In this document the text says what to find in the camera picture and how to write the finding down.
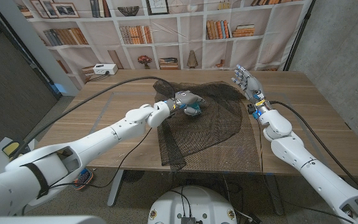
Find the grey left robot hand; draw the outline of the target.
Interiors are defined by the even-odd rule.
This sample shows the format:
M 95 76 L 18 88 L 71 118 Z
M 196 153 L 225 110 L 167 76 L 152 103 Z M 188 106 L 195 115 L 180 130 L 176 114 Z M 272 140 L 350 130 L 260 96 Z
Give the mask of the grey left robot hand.
M 174 98 L 165 101 L 170 108 L 171 113 L 176 110 L 183 110 L 188 116 L 197 116 L 201 114 L 200 105 L 204 102 L 204 98 L 192 93 L 190 90 L 176 92 Z

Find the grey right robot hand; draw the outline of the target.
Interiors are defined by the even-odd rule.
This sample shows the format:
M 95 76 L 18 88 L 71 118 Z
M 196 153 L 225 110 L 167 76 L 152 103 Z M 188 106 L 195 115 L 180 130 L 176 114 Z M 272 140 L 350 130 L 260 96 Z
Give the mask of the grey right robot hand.
M 261 116 L 271 110 L 270 103 L 265 99 L 262 84 L 252 76 L 252 74 L 241 65 L 236 65 L 234 71 L 236 77 L 231 80 L 244 92 L 244 96 L 252 104 L 251 113 Z

